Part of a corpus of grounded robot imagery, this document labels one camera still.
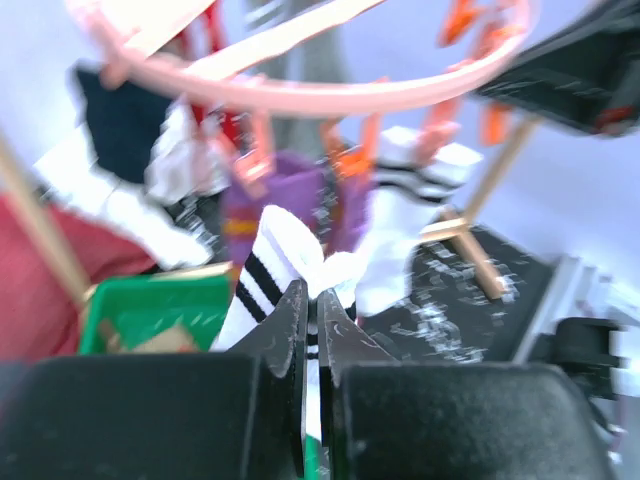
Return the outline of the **purple striped sock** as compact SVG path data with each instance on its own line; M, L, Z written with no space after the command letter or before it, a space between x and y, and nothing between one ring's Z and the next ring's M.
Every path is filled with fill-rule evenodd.
M291 212L331 253L354 250L367 230L371 180L362 174L340 179L326 157L311 162L297 152L279 151L264 186L266 193L253 197L232 179L223 193L224 237L236 267L249 256L266 205Z

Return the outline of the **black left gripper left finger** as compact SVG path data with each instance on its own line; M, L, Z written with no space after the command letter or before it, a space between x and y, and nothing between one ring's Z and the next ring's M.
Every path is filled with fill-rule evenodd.
M224 352L68 356L1 406L5 479L298 479L306 284Z

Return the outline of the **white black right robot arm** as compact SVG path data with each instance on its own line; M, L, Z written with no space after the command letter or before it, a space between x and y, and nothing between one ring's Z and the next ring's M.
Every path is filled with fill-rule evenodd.
M475 93L588 136L630 133L639 124L638 2L598 2ZM614 349L616 334L629 332L612 320L563 319L549 338L548 360L591 396L629 395L630 360Z

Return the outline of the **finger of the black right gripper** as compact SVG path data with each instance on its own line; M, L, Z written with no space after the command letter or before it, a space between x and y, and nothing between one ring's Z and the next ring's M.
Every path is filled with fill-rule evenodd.
M639 126L639 2L602 1L475 94L587 135Z

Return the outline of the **white black-striped sock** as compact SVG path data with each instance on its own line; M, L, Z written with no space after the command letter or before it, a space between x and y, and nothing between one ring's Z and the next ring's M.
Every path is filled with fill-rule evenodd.
M232 301L213 340L212 351L226 351L273 313L289 284L303 280L309 298L332 289L349 319L356 318L355 290L366 269L361 256L351 252L324 255L311 230L289 211L268 205L242 267Z

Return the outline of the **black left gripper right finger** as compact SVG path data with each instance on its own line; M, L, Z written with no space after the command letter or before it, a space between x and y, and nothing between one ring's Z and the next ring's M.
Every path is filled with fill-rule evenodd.
M335 479L609 479L586 399L544 364L400 362L333 291L317 300Z

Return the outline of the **brown argyle sock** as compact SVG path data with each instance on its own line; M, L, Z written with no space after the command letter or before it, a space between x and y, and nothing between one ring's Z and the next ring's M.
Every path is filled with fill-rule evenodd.
M119 333L113 323L106 319L99 325L99 331L106 340L106 351L108 353L192 353L199 352L192 335L182 326L169 327L159 333L155 333L151 338L138 342L132 347L124 343L124 337Z

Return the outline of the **pink round clip hanger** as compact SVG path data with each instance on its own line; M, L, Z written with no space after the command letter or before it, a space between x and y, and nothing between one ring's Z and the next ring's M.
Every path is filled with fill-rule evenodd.
M415 109L467 93L496 77L515 56L532 23L528 1L507 4L512 33L486 57L434 77L377 84L327 84L255 80L243 71L376 7L374 1L330 1L292 20L187 62L160 53L206 1L69 1L76 22L102 47L106 83L136 81L166 95L197 103L225 103L249 112L342 117Z

